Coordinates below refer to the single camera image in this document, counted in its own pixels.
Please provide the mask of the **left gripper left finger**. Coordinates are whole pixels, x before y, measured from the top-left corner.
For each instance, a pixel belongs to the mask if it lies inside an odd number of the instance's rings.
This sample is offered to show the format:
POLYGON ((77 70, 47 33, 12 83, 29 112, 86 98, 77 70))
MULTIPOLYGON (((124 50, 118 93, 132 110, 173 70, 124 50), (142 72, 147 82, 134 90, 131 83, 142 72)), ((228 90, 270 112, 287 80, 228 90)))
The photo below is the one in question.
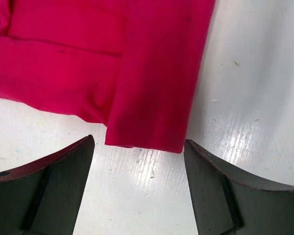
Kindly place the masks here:
POLYGON ((95 148, 88 135, 0 172, 0 235, 71 235, 95 148))

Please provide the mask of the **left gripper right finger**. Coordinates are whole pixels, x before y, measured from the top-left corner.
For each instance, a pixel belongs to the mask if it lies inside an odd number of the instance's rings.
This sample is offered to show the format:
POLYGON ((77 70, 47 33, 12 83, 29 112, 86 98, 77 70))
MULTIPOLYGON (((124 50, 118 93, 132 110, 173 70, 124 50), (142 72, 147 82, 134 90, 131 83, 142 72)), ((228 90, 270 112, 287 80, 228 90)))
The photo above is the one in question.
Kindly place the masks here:
POLYGON ((200 235, 294 235, 294 186, 242 170, 192 140, 184 163, 200 235))

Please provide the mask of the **red t shirt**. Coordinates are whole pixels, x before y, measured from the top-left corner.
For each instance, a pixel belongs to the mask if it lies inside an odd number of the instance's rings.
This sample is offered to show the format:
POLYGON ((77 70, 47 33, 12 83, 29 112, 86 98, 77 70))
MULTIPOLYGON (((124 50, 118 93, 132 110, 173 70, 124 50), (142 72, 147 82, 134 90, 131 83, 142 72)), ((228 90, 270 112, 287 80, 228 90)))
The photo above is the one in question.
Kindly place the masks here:
POLYGON ((0 0, 0 98, 180 153, 213 0, 0 0))

